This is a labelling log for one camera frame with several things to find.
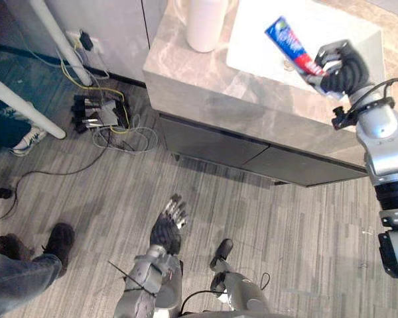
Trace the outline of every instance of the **shoe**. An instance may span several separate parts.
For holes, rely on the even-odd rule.
[[[214,270],[214,268],[217,266],[217,260],[227,260],[227,257],[229,256],[232,249],[233,241],[229,238],[225,238],[217,248],[214,257],[211,260],[210,268]]]
[[[8,234],[0,237],[0,254],[12,260],[21,260],[21,253],[19,252],[19,244],[16,236]]]
[[[69,263],[69,252],[75,241],[74,229],[66,223],[58,223],[52,229],[52,234],[48,239],[43,254],[56,255],[62,262],[62,269],[59,277],[65,275]]]
[[[11,149],[11,153],[18,157],[26,156],[45,136],[47,132],[40,127],[31,126],[31,130],[22,138],[21,142]]]
[[[0,254],[12,260],[30,261],[34,255],[34,249],[29,249],[14,234],[0,237]]]

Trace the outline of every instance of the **white pole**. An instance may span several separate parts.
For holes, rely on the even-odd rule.
[[[55,41],[56,45],[59,47],[61,53],[65,56],[66,60],[74,67],[74,71],[77,73],[78,78],[81,82],[90,86],[93,84],[92,79],[87,74],[77,55],[75,55],[74,50],[68,43],[68,40],[60,30],[58,23],[54,20],[52,13],[48,10],[44,0],[30,0],[31,7],[33,7],[35,13],[40,18],[41,22],[46,27],[47,31],[50,33],[51,37]]]
[[[19,95],[14,93],[2,82],[0,82],[0,100],[8,104],[14,110],[22,113],[26,118],[32,120],[36,125],[43,128],[56,138],[65,138],[66,133],[61,128],[37,111],[30,103],[24,101]]]

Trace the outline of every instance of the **cabinet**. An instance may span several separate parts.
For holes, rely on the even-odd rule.
[[[268,148],[260,142],[162,115],[161,125],[169,151],[226,166],[240,168]]]
[[[340,162],[323,160],[317,156],[275,146],[270,146],[244,164],[242,169],[301,186],[315,186],[366,176],[365,172]]]
[[[160,114],[174,154],[239,168],[300,186],[362,178],[362,168]]]

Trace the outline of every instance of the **blue toothpaste tube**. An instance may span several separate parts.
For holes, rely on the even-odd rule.
[[[292,61],[302,75],[324,76],[326,72],[306,53],[284,17],[279,17],[265,33]]]

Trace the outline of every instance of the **white sink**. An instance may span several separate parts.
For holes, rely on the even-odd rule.
[[[281,15],[311,58],[322,45],[349,39],[366,61],[371,81],[379,83],[385,80],[381,29],[311,0],[240,0],[227,65],[313,91],[295,71],[285,69],[285,56],[265,34],[265,30]]]

